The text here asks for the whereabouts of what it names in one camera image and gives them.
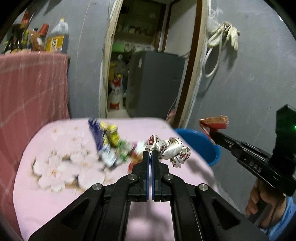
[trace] blue bucket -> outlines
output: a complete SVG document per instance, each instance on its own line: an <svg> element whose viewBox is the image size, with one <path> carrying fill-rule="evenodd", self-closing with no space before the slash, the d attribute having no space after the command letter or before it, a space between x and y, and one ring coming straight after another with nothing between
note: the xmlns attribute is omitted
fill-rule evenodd
<svg viewBox="0 0 296 241"><path fill-rule="evenodd" d="M201 155L209 166L213 166L219 161L220 148L214 145L204 133L190 129L175 129L175 132Z"/></svg>

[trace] blue wrapper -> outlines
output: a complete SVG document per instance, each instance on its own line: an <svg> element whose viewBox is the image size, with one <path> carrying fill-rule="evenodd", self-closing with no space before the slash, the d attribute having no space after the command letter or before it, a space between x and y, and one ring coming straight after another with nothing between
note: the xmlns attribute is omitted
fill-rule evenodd
<svg viewBox="0 0 296 241"><path fill-rule="evenodd" d="M105 140L105 132L100 128L100 122L97 118L89 118L89 129L94 137L97 151L102 150Z"/></svg>

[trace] refrigerator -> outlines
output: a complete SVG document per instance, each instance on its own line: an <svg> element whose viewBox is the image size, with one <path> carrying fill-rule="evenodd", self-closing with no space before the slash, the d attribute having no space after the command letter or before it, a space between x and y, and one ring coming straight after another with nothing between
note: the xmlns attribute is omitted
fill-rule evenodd
<svg viewBox="0 0 296 241"><path fill-rule="evenodd" d="M126 90L130 117L166 119L177 99L185 59L175 54L143 51L133 53Z"/></svg>

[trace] metal screw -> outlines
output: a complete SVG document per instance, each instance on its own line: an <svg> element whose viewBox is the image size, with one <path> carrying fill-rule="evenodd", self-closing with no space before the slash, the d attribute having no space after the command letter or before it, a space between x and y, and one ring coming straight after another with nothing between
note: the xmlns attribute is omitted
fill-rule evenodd
<svg viewBox="0 0 296 241"><path fill-rule="evenodd" d="M137 176L136 174L133 174L133 173L130 174L130 175L128 175L128 179L129 179L129 180L136 180L137 177L138 177L138 176Z"/></svg>
<svg viewBox="0 0 296 241"><path fill-rule="evenodd" d="M102 188L102 184L99 184L99 183L93 184L92 188L95 191L98 191L98 190L100 190Z"/></svg>
<svg viewBox="0 0 296 241"><path fill-rule="evenodd" d="M170 173L165 174L165 179L166 180L172 180L173 178L174 178L174 175L173 174L170 174Z"/></svg>
<svg viewBox="0 0 296 241"><path fill-rule="evenodd" d="M200 190L206 191L208 189L209 189L209 187L207 186L207 184L200 184Z"/></svg>

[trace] red plaid cloth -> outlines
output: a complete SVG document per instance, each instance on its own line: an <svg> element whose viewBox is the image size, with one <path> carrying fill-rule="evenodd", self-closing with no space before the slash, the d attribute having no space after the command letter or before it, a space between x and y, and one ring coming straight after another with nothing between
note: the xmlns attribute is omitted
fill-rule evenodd
<svg viewBox="0 0 296 241"><path fill-rule="evenodd" d="M69 118L67 55L0 56L0 208L20 234L12 201L27 144L45 124Z"/></svg>

